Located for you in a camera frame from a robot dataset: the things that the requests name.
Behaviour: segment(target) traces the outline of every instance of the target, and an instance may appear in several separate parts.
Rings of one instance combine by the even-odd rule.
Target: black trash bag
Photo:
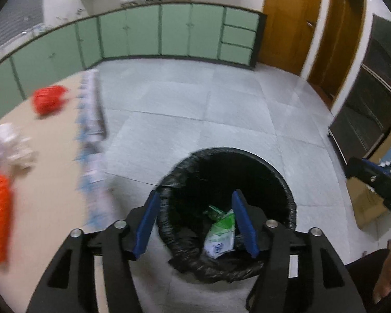
[[[192,272],[205,283],[233,282],[257,276],[266,260],[252,259],[241,246],[236,225],[235,251],[217,259],[203,255],[205,237],[213,224],[203,212],[209,205],[231,209],[232,193],[240,189],[250,205],[268,219],[296,228],[297,206],[281,174],[260,157],[236,148],[211,148],[191,154],[166,176],[157,191],[161,239],[172,252],[169,263]]]

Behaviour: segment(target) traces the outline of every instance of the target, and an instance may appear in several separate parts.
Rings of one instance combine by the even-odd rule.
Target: brown door
[[[365,0],[330,0],[326,26],[309,83],[331,106],[349,72],[361,38]]]
[[[265,0],[268,15],[259,62],[299,75],[313,39],[321,0]]]

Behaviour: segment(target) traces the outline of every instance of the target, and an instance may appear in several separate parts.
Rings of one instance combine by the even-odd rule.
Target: screw
[[[78,238],[82,234],[82,230],[76,228],[75,230],[72,230],[70,235],[73,238]]]
[[[118,229],[122,229],[122,228],[125,228],[126,227],[126,221],[125,220],[117,220],[115,222],[115,227],[118,228]]]
[[[314,227],[310,230],[310,232],[315,236],[315,237],[320,237],[323,232],[321,231],[320,228]]]
[[[278,222],[275,220],[268,220],[265,225],[267,225],[269,228],[276,228],[278,226]]]

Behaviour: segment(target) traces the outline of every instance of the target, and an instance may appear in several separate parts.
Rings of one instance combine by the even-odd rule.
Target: door frame
[[[326,15],[326,19],[324,21],[324,28],[323,28],[323,31],[321,32],[321,39],[320,39],[320,43],[319,43],[319,49],[317,50],[316,52],[316,57],[313,61],[313,65],[311,67],[311,70],[309,72],[309,76],[307,77],[307,82],[309,81],[309,78],[310,78],[310,75],[311,75],[311,72],[313,71],[313,67],[317,61],[317,54],[319,53],[319,50],[320,50],[320,46],[321,46],[321,41],[323,39],[323,36],[324,36],[324,32],[326,31],[326,28],[327,28],[327,20],[328,20],[328,17],[329,17],[329,14],[330,14],[330,11],[331,11],[331,6],[333,4],[333,0],[329,0],[329,3],[328,3],[328,10],[327,10],[327,15]],[[348,67],[348,70],[347,70],[347,74],[345,75],[345,77],[343,78],[343,81],[334,97],[334,99],[332,101],[327,101],[327,100],[324,100],[324,98],[326,97],[326,94],[323,92],[323,91],[316,91],[316,93],[323,99],[324,103],[326,104],[326,106],[329,108],[329,110],[332,110],[333,108],[333,105],[335,104],[341,90],[343,89],[343,86],[345,84],[345,81],[346,79],[348,78],[349,76],[349,73],[350,73],[350,70],[352,68],[352,65],[353,63],[355,62],[355,56],[356,56],[356,53],[358,51],[358,48],[359,48],[359,45],[361,44],[361,40],[362,40],[362,33],[363,33],[363,30],[364,30],[364,24],[365,24],[365,19],[366,19],[366,9],[367,9],[367,1],[364,0],[364,3],[363,3],[363,10],[362,10],[362,20],[361,20],[361,25],[359,27],[359,35],[358,35],[358,41],[356,43],[356,46],[355,46],[355,49],[353,50],[353,56],[352,56],[352,59],[351,61],[349,62],[349,67]]]

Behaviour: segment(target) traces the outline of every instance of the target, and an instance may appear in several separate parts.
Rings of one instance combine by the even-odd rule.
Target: green drawer
[[[256,31],[258,28],[259,15],[235,8],[226,8],[225,24],[242,27]]]
[[[223,43],[220,50],[220,60],[249,65],[252,50]]]
[[[253,48],[255,37],[256,33],[251,30],[224,26],[222,42]]]

